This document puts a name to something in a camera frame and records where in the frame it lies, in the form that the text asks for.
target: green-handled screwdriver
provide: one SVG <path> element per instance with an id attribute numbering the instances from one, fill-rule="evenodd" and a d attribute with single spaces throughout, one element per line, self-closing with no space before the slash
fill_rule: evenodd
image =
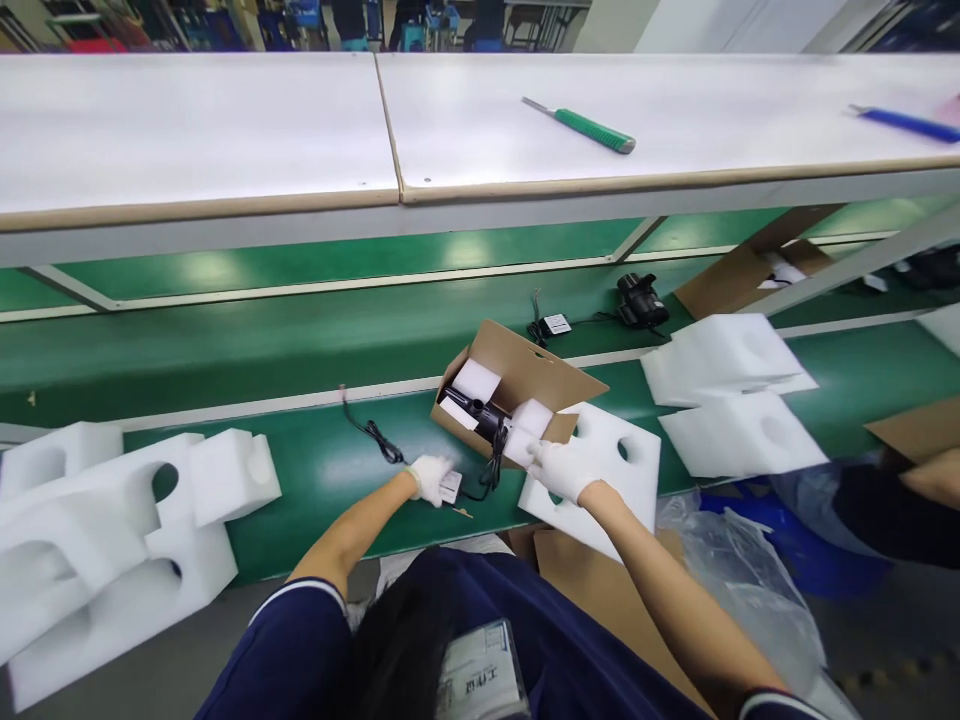
<path id="1" fill-rule="evenodd" d="M 616 130 L 611 130 L 600 123 L 594 122 L 589 118 L 585 118 L 583 115 L 577 115 L 577 113 L 573 112 L 572 110 L 567 110 L 566 108 L 551 110 L 550 108 L 544 107 L 540 103 L 535 102 L 528 97 L 523 98 L 523 101 L 530 107 L 536 108 L 542 113 L 546 113 L 554 120 L 558 120 L 567 127 L 573 128 L 581 135 L 586 135 L 591 140 L 596 140 L 601 145 L 606 145 L 611 150 L 616 150 L 618 153 L 623 155 L 629 155 L 637 146 L 637 141 L 629 135 L 624 135 L 623 133 L 618 133 Z"/>

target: sleeve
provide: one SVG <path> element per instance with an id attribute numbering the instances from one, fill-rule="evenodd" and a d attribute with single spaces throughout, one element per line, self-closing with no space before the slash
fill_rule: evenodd
<path id="1" fill-rule="evenodd" d="M 739 720 L 830 720 L 793 695 L 776 690 L 755 690 L 740 708 Z"/>
<path id="2" fill-rule="evenodd" d="M 320 578 L 300 578 L 260 606 L 196 720 L 317 715 L 350 647 L 346 605 Z"/>

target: hand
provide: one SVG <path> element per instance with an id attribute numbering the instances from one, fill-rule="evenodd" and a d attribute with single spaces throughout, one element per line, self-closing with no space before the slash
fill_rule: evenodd
<path id="1" fill-rule="evenodd" d="M 554 495 L 575 505 L 580 504 L 580 493 L 590 483 L 600 480 L 591 469 L 590 459 L 570 445 L 540 440 L 530 443 L 527 452 L 533 455 L 533 465 L 527 468 Z"/>
<path id="2" fill-rule="evenodd" d="M 443 499 L 440 497 L 440 481 L 452 469 L 453 460 L 434 457 L 433 455 L 418 457 L 407 468 L 407 472 L 417 481 L 417 493 L 413 496 L 413 499 L 420 500 L 422 498 L 434 507 L 443 505 Z"/>

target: wrist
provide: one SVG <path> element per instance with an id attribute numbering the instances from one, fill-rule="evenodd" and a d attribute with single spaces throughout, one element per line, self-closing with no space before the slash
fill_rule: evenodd
<path id="1" fill-rule="evenodd" d="M 409 468 L 397 473 L 390 482 L 397 488 L 397 492 L 403 495 L 404 500 L 411 500 L 420 490 L 417 478 Z"/>

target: blue-handled screwdriver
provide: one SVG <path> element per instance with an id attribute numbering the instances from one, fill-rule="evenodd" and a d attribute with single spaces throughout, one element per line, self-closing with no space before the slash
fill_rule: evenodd
<path id="1" fill-rule="evenodd" d="M 918 118 L 913 115 L 893 112 L 892 110 L 883 110 L 875 107 L 864 107 L 863 105 L 851 105 L 850 109 L 857 115 L 867 120 L 898 127 L 901 130 L 909 130 L 920 135 L 926 135 L 934 140 L 941 142 L 955 143 L 960 142 L 960 128 L 953 125 L 944 125 L 943 123 Z"/>

